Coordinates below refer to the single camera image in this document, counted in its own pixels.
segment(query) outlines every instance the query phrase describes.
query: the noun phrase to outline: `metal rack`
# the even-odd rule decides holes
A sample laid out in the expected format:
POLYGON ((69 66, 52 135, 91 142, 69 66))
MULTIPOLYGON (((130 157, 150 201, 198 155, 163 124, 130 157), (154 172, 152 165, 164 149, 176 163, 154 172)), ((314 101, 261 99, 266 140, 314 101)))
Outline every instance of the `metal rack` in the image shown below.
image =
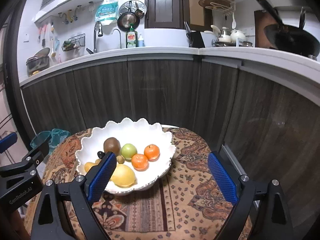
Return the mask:
POLYGON ((85 47, 85 33, 69 38, 61 47, 63 51, 70 51, 85 47))
POLYGON ((220 11, 230 15, 236 10, 235 0, 199 0, 199 5, 210 10, 220 11))

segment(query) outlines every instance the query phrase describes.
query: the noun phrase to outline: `kitchen counter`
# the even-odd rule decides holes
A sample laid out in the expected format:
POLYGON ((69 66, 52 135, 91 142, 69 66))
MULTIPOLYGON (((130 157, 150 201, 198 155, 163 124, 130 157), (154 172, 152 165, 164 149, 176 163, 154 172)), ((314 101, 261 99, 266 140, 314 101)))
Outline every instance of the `kitchen counter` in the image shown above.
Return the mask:
POLYGON ((24 86, 36 79, 54 73, 64 68, 71 67, 80 63, 85 63, 93 60, 103 58, 140 55, 140 54, 189 54, 201 56, 217 56, 230 57, 237 59, 245 59, 268 65, 273 65, 281 69, 301 75, 320 84, 320 62, 303 57, 297 54, 292 54, 285 51, 263 49, 263 48, 244 48, 244 47, 225 47, 225 48, 186 48, 186 47, 143 47, 143 48, 129 48, 129 49, 114 49, 99 52, 96 54, 86 55, 75 58, 55 66, 49 67, 40 73, 28 77, 19 82, 20 86, 24 86))

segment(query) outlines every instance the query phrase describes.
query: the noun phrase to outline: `white scalloped bowl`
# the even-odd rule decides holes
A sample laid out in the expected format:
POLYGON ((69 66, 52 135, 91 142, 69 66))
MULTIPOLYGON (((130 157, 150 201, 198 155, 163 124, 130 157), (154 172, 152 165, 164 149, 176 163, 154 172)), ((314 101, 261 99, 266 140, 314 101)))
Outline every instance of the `white scalloped bowl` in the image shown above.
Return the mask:
POLYGON ((136 184, 121 188, 109 181, 106 186, 107 192, 114 195, 127 195, 136 190, 146 190, 168 172, 171 158, 176 151, 176 146, 171 143, 172 133, 163 132, 159 123, 151 125, 144 118, 133 122, 126 117, 120 123, 109 121, 104 128, 95 127, 90 137, 81 139, 82 148, 76 151, 79 174, 86 174, 84 164, 98 159, 97 152, 103 151, 103 143, 109 137, 117 138, 121 147, 126 143, 133 144, 140 154, 143 154, 146 146, 155 144, 160 149, 160 156, 158 160, 149 162, 149 167, 145 171, 136 171, 131 162, 125 161, 124 164, 129 166, 136 175, 136 184))

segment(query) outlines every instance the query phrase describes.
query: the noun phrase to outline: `faucet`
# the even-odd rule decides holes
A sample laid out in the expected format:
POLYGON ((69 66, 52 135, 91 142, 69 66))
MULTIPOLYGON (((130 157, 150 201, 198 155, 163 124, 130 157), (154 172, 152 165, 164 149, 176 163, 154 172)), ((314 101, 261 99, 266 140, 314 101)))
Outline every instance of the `faucet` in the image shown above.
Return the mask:
POLYGON ((99 26, 98 37, 103 36, 102 25, 100 21, 97 21, 93 30, 93 53, 97 53, 97 25, 99 26))
POLYGON ((113 34, 113 32, 117 30, 119 32, 119 36, 120 36, 120 49, 122 49, 122 45, 121 45, 121 32, 118 29, 114 29, 111 33, 111 35, 113 34))

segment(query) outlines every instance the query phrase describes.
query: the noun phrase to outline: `hand soap bottle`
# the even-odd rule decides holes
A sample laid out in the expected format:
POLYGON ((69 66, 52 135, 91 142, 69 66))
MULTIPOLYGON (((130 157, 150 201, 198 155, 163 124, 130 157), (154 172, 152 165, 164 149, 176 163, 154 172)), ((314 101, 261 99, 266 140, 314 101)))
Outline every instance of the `hand soap bottle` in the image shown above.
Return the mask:
POLYGON ((130 24, 130 31, 125 33, 125 47, 135 48, 138 46, 138 33, 133 29, 133 24, 130 24))
POLYGON ((139 33, 138 47, 144 47, 144 39, 141 33, 139 33))

